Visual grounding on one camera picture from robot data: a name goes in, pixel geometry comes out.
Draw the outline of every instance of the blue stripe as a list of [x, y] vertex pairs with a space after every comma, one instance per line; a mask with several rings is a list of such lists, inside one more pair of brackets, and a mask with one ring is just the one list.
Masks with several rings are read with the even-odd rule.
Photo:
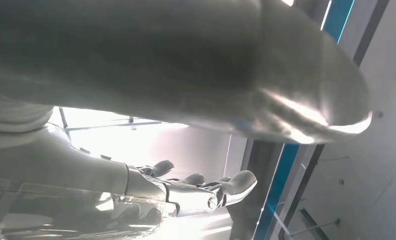
[[344, 22], [344, 26], [343, 26], [341, 34], [339, 35], [339, 38], [338, 38], [338, 43], [341, 40], [343, 31], [345, 30], [346, 23], [348, 22], [349, 15], [351, 14], [352, 8], [354, 7], [354, 3], [355, 3], [355, 0], [352, 1], [351, 7], [349, 8], [349, 12], [348, 12], [348, 15], [346, 16], [346, 20]]

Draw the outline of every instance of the wall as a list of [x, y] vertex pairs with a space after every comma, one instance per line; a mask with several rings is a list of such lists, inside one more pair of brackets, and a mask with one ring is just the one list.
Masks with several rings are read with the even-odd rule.
[[70, 136], [75, 146], [93, 154], [111, 156], [133, 166], [170, 160], [175, 169], [167, 178], [201, 173], [208, 182], [223, 177], [230, 141], [229, 134], [176, 124], [94, 128], [72, 131]]
[[362, 61], [377, 114], [360, 136], [327, 144], [304, 192], [330, 239], [396, 240], [396, 0], [390, 0]]

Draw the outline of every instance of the light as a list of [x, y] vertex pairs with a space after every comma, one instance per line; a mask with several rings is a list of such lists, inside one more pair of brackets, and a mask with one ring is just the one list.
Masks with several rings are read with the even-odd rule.
[[326, 9], [326, 12], [324, 13], [324, 18], [323, 18], [323, 22], [321, 23], [320, 30], [323, 30], [323, 28], [324, 28], [324, 24], [326, 23], [327, 15], [329, 15], [331, 5], [332, 5], [332, 0], [330, 0], [329, 4], [327, 4], [327, 9]]
[[164, 127], [164, 128], [166, 128], [166, 129], [184, 129], [185, 127], [187, 128], [189, 125], [186, 125], [186, 124], [182, 124], [182, 123], [163, 123], [163, 124], [161, 124], [161, 125], [159, 125], [159, 126], [162, 126], [162, 127]]
[[96, 152], [92, 152], [92, 151], [89, 153], [89, 156], [97, 158], [97, 159], [101, 158], [101, 155], [97, 154]]
[[156, 225], [129, 225], [130, 227], [133, 227], [133, 228], [154, 228], [154, 227], [156, 227]]
[[224, 227], [219, 227], [219, 228], [216, 228], [216, 229], [205, 230], [205, 231], [202, 231], [202, 232], [198, 233], [198, 236], [199, 237], [204, 237], [204, 236], [207, 236], [207, 235], [228, 231], [230, 229], [232, 229], [231, 226], [224, 226]]
[[101, 195], [101, 198], [99, 199], [100, 201], [105, 201], [105, 200], [107, 200], [108, 198], [110, 198], [111, 197], [111, 194], [108, 192], [103, 192], [102, 193], [102, 195]]
[[230, 214], [228, 214], [228, 213], [222, 214], [222, 215], [210, 216], [208, 218], [205, 218], [205, 220], [202, 223], [208, 224], [208, 223], [216, 222], [219, 220], [228, 219], [229, 217], [230, 217]]
[[278, 117], [277, 115], [272, 114], [272, 118], [274, 118], [278, 123], [282, 125], [282, 127], [285, 128], [286, 131], [289, 132], [289, 137], [300, 144], [313, 144], [315, 142], [314, 138], [305, 135], [303, 132], [299, 131], [298, 129], [294, 128], [287, 122], [285, 122], [283, 119]]
[[295, 112], [297, 112], [299, 115], [303, 116], [304, 118], [309, 119], [318, 124], [321, 124], [323, 126], [328, 125], [326, 119], [316, 109], [312, 109], [308, 106], [287, 99], [286, 97], [281, 96], [268, 89], [262, 89], [261, 91], [268, 97], [273, 98], [275, 101], [289, 107], [290, 109], [293, 109]]
[[365, 120], [362, 120], [361, 122], [358, 122], [356, 124], [345, 126], [330, 126], [329, 128], [348, 134], [360, 134], [370, 126], [372, 116], [373, 113], [370, 112]]
[[113, 210], [114, 209], [114, 203], [112, 200], [106, 201], [103, 204], [100, 204], [96, 206], [99, 211], [107, 211], [107, 210]]
[[286, 3], [288, 6], [292, 6], [293, 5], [293, 2], [294, 2], [294, 0], [282, 0], [284, 3]]
[[56, 238], [56, 237], [62, 237], [62, 235], [57, 235], [57, 234], [43, 234], [43, 235], [36, 235], [36, 236], [29, 236], [28, 238], [32, 239], [32, 238], [45, 238], [45, 237], [49, 237], [49, 238]]
[[52, 232], [69, 232], [69, 233], [75, 233], [75, 232], [77, 232], [77, 231], [74, 231], [74, 230], [60, 230], [60, 229], [38, 229], [39, 231], [52, 231]]

